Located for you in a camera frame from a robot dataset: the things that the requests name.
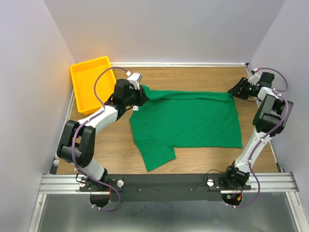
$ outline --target gray floor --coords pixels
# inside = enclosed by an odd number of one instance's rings
[[[245,194],[250,200],[254,195]],[[221,202],[122,203],[113,212],[91,209],[89,195],[49,195],[40,232],[295,232],[285,193],[262,193],[249,207]]]

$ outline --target yellow bin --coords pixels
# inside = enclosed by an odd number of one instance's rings
[[[101,57],[70,66],[79,113],[88,115],[97,111],[101,104],[97,100],[93,86],[97,77],[111,67],[108,57]],[[97,94],[105,102],[114,91],[116,79],[112,70],[108,70],[97,83]]]

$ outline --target wall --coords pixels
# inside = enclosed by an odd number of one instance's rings
[[[279,163],[293,171],[300,189],[299,197],[309,218],[309,2],[287,0],[257,49],[250,68],[267,66],[281,71],[289,81],[283,95],[294,102],[286,128],[273,139]],[[276,76],[275,87],[283,81]]]
[[[28,231],[67,112],[74,62],[42,0],[0,7],[0,227]]]
[[[284,0],[45,0],[77,62],[249,62]]]

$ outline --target wooden tabletop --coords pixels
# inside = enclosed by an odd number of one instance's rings
[[[227,92],[242,77],[248,77],[241,67],[141,67],[128,68],[132,73],[143,75],[141,83],[150,89],[182,91]],[[114,71],[116,79],[126,78],[121,70]],[[253,131],[252,120],[257,110],[255,102],[237,99],[243,147]],[[225,171],[241,154],[238,148],[175,148],[176,159],[147,172],[141,154],[133,142],[129,118],[132,111],[108,125],[96,136],[95,159],[110,174],[185,174],[205,173],[210,169]],[[77,112],[74,102],[70,118],[79,120],[85,116]],[[278,172],[270,145],[268,144],[253,169],[258,173]],[[74,174],[71,164],[60,160],[57,174]]]

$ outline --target green t-shirt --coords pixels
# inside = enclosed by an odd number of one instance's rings
[[[142,87],[149,101],[130,123],[147,171],[175,159],[174,147],[242,147],[231,94]]]

